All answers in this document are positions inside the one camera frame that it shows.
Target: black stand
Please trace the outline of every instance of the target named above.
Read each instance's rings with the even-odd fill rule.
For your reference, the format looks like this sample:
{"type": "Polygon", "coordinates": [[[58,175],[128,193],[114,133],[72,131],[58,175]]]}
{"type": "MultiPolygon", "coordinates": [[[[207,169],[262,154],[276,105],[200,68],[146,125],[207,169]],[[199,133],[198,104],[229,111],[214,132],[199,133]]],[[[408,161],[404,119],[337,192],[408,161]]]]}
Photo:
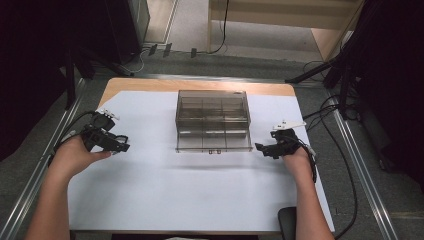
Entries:
{"type": "Polygon", "coordinates": [[[65,51],[66,93],[68,96],[65,106],[66,110],[71,107],[76,99],[74,64],[83,78],[93,79],[94,77],[95,71],[88,59],[99,62],[118,74],[118,76],[128,76],[121,69],[99,57],[94,52],[80,46],[74,46],[72,43],[67,43],[67,49],[65,51]]]}
{"type": "Polygon", "coordinates": [[[373,37],[372,24],[376,19],[376,12],[381,5],[381,0],[372,3],[373,1],[365,1],[362,13],[356,26],[356,30],[352,33],[350,39],[346,42],[340,53],[333,59],[325,62],[310,71],[288,79],[286,83],[298,84],[324,70],[330,68],[330,71],[325,76],[323,84],[326,88],[334,88],[341,81],[339,112],[343,119],[347,119],[346,115],[346,99],[349,91],[350,83],[355,79],[359,72],[359,58],[364,51],[366,42],[373,37]]]}

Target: person's left hand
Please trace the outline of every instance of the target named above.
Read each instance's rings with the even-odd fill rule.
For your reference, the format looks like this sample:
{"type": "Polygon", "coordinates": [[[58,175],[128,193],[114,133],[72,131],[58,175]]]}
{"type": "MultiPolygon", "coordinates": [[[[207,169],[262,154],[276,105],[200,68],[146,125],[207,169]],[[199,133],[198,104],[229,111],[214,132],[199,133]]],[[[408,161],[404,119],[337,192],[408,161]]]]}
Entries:
{"type": "Polygon", "coordinates": [[[108,158],[111,152],[89,152],[84,146],[81,136],[66,140],[56,151],[49,172],[66,181],[82,172],[95,161],[108,158]]]}

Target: metal rail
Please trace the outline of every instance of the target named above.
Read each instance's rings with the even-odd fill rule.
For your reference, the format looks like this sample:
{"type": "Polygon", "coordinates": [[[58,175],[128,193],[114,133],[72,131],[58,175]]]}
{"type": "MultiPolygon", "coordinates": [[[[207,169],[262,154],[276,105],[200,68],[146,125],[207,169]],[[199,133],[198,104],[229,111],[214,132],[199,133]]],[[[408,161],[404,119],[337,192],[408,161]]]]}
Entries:
{"type": "Polygon", "coordinates": [[[80,79],[76,92],[77,98],[74,104],[70,107],[69,110],[65,111],[62,118],[60,119],[59,124],[57,125],[53,136],[48,142],[43,155],[38,160],[38,163],[32,172],[30,179],[28,180],[24,190],[16,201],[12,212],[10,213],[9,218],[7,219],[5,225],[3,226],[0,232],[0,240],[3,239],[15,239],[19,228],[25,219],[28,210],[30,209],[32,202],[37,196],[38,190],[40,189],[42,180],[44,178],[45,171],[47,169],[48,157],[54,144],[57,142],[59,136],[62,134],[64,128],[69,124],[72,118],[75,116],[75,113],[78,109],[79,104],[81,103],[82,96],[84,95],[84,90],[86,88],[86,82],[84,79],[80,79]]]}
{"type": "MultiPolygon", "coordinates": [[[[336,100],[331,100],[330,104],[337,104],[336,100]]],[[[334,111],[334,117],[336,118],[337,125],[340,128],[340,132],[346,143],[349,154],[352,158],[353,165],[355,166],[361,185],[365,191],[365,195],[368,198],[368,202],[371,206],[371,210],[374,213],[374,217],[377,220],[377,224],[384,239],[392,240],[399,239],[389,213],[383,203],[383,200],[378,193],[377,187],[372,180],[372,177],[368,171],[365,161],[359,151],[358,145],[352,135],[349,123],[341,117],[338,111],[334,111]]]]}

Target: finger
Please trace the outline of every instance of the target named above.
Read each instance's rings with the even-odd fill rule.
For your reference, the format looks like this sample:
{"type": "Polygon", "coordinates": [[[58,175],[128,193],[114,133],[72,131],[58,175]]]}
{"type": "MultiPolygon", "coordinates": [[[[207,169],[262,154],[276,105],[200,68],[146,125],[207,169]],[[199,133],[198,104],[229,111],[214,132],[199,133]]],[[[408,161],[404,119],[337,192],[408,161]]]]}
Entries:
{"type": "Polygon", "coordinates": [[[98,161],[98,160],[105,159],[112,156],[112,152],[111,151],[93,152],[91,153],[91,155],[93,156],[93,161],[98,161]]]}

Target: wooden table edge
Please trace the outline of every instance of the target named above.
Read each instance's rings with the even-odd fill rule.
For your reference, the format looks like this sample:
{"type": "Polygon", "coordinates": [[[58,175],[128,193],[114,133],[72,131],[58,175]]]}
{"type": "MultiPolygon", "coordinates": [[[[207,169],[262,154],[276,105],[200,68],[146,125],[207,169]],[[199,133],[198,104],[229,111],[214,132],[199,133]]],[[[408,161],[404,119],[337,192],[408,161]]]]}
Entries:
{"type": "Polygon", "coordinates": [[[293,86],[278,83],[244,83],[230,81],[112,78],[106,85],[99,106],[120,91],[178,92],[179,90],[231,90],[246,91],[253,95],[296,96],[293,86]]]}

